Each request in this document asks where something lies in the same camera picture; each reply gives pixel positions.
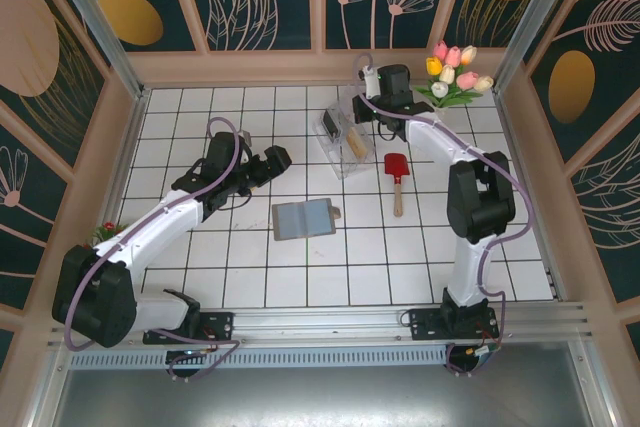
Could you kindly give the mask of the artificial tulip bouquet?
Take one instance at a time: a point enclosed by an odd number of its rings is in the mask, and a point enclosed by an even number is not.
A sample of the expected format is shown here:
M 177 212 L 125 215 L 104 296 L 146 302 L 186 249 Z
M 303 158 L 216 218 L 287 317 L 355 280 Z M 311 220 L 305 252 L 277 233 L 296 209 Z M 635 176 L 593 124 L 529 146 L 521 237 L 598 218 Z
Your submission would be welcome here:
M 428 79 L 416 91 L 436 103 L 438 107 L 469 104 L 494 86 L 494 79 L 469 69 L 478 49 L 473 45 L 464 48 L 448 46 L 443 40 L 433 48 L 425 61 Z

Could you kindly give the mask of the grey folding card holder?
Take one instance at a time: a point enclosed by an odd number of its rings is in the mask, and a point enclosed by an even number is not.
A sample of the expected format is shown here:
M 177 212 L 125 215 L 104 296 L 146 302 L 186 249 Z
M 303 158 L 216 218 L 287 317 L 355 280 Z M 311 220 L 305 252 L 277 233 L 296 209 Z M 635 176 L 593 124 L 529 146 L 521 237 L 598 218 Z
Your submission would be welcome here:
M 329 198 L 287 202 L 272 206 L 275 241 L 307 239 L 333 235 L 341 209 Z

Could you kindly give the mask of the wooden brush in organizer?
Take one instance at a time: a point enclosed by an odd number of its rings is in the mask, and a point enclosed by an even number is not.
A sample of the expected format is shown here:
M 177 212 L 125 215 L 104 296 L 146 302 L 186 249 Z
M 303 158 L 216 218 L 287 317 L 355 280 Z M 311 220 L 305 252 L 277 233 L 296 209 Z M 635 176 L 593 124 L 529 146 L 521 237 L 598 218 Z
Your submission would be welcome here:
M 362 160 L 367 156 L 368 148 L 355 127 L 349 129 L 346 141 L 357 159 Z

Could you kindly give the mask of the aluminium mounting rail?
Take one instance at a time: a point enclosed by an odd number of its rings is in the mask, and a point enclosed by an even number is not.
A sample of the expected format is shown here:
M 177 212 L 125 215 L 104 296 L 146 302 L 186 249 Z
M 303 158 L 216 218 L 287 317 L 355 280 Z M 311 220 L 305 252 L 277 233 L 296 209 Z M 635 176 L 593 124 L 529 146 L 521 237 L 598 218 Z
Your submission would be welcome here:
M 483 340 L 504 342 L 572 341 L 592 335 L 583 307 L 571 302 L 499 303 L 499 337 L 483 334 L 480 341 L 420 341 L 432 344 L 471 345 Z M 240 309 L 231 339 L 249 345 L 300 347 L 386 345 L 413 340 L 409 309 L 399 306 L 348 308 Z

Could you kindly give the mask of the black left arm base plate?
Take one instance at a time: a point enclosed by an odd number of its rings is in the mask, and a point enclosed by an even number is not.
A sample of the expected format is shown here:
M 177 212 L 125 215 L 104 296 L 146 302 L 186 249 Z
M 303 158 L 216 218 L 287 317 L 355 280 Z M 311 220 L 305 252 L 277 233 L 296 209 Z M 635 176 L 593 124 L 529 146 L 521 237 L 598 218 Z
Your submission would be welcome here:
M 146 331 L 143 334 L 142 342 L 145 345 L 186 344 L 186 341 L 176 339 L 176 336 L 200 343 L 230 340 L 234 329 L 234 319 L 235 314 L 232 312 L 188 314 L 177 329 L 169 330 L 170 336 L 156 331 Z

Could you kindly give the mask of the grey metal panel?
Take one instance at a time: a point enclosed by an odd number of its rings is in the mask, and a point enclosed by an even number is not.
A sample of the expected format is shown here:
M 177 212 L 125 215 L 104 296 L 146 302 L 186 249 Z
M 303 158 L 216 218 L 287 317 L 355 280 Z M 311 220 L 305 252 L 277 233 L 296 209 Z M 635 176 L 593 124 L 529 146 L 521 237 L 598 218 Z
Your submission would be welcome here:
M 592 427 L 572 378 L 443 368 L 229 369 L 185 383 L 74 372 L 54 427 Z

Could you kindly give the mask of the clear acrylic organizer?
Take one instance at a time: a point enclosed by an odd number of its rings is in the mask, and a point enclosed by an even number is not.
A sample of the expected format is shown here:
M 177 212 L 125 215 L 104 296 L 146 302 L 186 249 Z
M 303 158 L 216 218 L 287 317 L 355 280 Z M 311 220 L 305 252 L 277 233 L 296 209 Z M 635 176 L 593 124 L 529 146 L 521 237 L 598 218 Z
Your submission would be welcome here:
M 356 124 L 354 122 L 352 111 L 353 94 L 351 85 L 340 86 L 337 99 L 330 101 L 326 107 L 311 117 L 313 133 L 319 142 L 324 159 L 331 165 L 336 177 L 340 180 L 364 172 L 375 162 L 375 146 L 366 129 L 367 124 Z M 331 112 L 339 128 L 340 134 L 334 141 L 326 135 L 321 123 L 322 115 L 326 110 Z M 346 135 L 351 127 L 356 128 L 368 148 L 367 156 L 362 160 L 354 156 L 346 141 Z

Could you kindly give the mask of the white ribbed vase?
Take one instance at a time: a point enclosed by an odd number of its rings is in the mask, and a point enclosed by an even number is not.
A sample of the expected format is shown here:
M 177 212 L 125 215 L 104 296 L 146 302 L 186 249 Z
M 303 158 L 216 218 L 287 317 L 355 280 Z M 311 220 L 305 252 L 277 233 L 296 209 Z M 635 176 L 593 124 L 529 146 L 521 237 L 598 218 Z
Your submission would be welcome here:
M 436 103 L 430 99 L 425 99 L 424 102 L 433 110 L 434 114 L 441 122 L 445 122 L 449 111 L 448 107 L 438 107 Z

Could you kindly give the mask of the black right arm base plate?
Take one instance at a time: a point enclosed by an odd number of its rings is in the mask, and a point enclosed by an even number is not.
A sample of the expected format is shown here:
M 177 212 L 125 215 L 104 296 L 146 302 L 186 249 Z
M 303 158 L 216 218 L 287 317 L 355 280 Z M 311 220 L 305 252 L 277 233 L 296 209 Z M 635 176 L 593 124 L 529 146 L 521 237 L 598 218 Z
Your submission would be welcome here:
M 500 331 L 495 311 L 444 314 L 440 308 L 411 309 L 409 329 L 414 341 L 480 341 L 483 334 L 497 339 Z

